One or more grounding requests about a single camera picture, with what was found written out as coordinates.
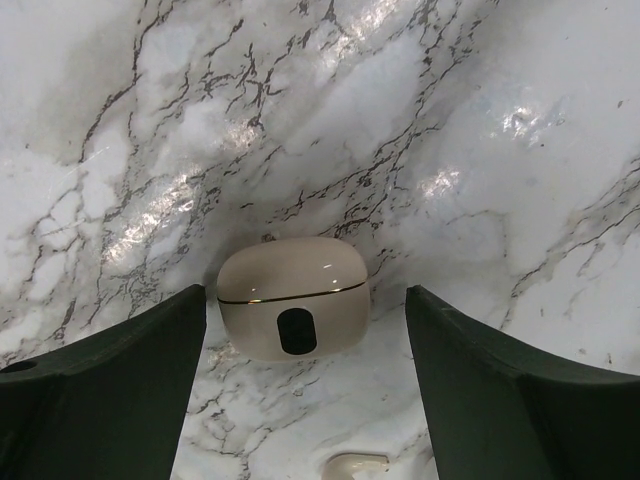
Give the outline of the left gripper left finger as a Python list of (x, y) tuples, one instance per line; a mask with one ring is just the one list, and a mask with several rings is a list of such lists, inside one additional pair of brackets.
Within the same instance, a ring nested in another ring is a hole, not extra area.
[(3, 368), (2, 478), (169, 478), (205, 331), (205, 289), (192, 285)]

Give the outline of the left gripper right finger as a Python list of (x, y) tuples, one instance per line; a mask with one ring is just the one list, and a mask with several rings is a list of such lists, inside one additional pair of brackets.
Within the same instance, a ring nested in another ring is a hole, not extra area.
[(405, 316), (440, 478), (638, 478), (638, 376), (535, 348), (419, 285)]

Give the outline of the beige earbud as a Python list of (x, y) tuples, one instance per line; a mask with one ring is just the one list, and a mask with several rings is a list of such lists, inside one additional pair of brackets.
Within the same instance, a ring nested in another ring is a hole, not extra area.
[(387, 455), (375, 453), (340, 453), (329, 458), (323, 466), (322, 480), (354, 480), (361, 471), (382, 471), (389, 469)]

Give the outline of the beige earbud charging case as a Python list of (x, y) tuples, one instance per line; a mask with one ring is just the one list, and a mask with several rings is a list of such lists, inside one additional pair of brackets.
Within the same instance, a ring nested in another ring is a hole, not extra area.
[(223, 264), (216, 294), (231, 344), (252, 360), (338, 353), (358, 344), (369, 326), (367, 267), (353, 246), (335, 238), (243, 249)]

